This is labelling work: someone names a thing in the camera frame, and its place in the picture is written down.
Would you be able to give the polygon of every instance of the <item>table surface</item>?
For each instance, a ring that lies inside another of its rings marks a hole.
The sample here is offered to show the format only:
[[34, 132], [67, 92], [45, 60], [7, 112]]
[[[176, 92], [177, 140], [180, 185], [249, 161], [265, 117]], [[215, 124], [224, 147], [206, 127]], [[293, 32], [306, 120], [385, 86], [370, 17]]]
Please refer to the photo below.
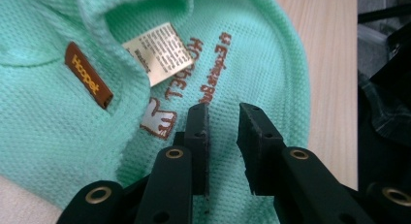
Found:
[[[308, 148], [343, 184], [357, 188], [357, 0], [277, 0], [308, 58]], [[0, 177], [3, 223], [55, 223], [61, 210]]]

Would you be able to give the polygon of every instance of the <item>woven brand label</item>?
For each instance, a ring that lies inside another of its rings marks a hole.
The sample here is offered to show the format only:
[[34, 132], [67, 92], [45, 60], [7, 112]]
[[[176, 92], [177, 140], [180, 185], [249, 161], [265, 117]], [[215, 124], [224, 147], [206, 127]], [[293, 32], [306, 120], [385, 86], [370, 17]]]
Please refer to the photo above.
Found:
[[67, 46], [65, 63], [82, 81], [97, 104], [106, 109], [112, 99], [112, 93], [74, 42]]
[[151, 86], [194, 64], [169, 22], [124, 43], [123, 47], [145, 68]]

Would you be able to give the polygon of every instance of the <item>mint green fabric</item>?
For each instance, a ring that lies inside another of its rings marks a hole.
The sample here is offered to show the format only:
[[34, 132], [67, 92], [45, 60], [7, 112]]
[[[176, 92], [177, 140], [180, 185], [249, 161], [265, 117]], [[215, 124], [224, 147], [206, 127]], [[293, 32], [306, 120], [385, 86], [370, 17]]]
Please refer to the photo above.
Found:
[[[121, 44], [168, 21], [198, 59], [184, 79], [150, 88]], [[274, 0], [1, 0], [0, 30], [0, 174], [61, 208], [88, 183], [127, 186], [150, 172], [210, 87], [219, 37], [231, 35], [208, 99], [210, 197], [194, 199], [194, 222], [276, 220], [272, 198], [251, 196], [236, 145], [240, 102], [264, 109], [286, 145], [307, 145], [306, 60]], [[113, 92], [106, 110], [64, 64], [71, 41]], [[144, 122], [154, 111], [173, 120], [160, 137]]]

